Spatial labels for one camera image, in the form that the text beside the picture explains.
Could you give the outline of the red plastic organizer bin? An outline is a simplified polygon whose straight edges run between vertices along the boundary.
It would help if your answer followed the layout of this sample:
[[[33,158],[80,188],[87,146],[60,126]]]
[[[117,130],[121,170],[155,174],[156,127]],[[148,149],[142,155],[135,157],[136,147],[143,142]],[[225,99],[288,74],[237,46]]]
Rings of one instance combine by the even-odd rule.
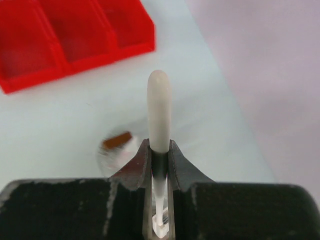
[[[139,0],[3,0],[0,87],[9,94],[156,48]]]

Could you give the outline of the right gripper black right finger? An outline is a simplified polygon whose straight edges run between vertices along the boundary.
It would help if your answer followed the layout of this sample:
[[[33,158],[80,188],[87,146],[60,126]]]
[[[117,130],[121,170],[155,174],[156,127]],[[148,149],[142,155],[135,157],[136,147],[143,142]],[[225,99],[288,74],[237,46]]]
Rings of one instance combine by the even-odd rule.
[[[168,153],[171,240],[317,240],[320,212],[301,186],[215,182],[172,141]]]

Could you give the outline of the clear textured glass tray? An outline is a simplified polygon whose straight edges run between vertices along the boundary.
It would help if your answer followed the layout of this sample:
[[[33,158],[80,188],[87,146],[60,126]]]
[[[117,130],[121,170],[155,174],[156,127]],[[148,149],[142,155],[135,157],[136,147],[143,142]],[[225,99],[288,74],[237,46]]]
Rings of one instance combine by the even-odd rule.
[[[106,140],[112,136],[116,136],[126,131],[128,130],[118,131],[109,134],[103,140]],[[96,153],[96,158],[98,167],[104,177],[108,178],[115,174],[136,155],[141,144],[141,139],[138,136],[134,135],[131,131],[128,132],[132,134],[132,139],[119,148],[113,150],[106,150],[102,148],[103,140],[100,143]]]

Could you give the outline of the white toothbrush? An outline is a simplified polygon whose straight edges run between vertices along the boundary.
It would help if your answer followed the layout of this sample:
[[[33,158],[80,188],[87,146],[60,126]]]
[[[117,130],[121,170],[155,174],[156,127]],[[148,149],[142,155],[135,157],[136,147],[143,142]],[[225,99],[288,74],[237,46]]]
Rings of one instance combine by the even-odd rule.
[[[167,74],[153,71],[147,83],[147,117],[155,215],[152,228],[162,239],[169,232],[169,224],[163,222],[165,187],[168,172],[168,152],[172,116],[172,88]]]

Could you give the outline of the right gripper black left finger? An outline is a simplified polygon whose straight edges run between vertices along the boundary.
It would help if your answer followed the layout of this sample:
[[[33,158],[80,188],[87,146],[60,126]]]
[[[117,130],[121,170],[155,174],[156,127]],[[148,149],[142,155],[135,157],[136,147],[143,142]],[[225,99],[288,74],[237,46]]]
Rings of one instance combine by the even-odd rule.
[[[0,194],[3,240],[149,240],[151,149],[108,178],[19,179]]]

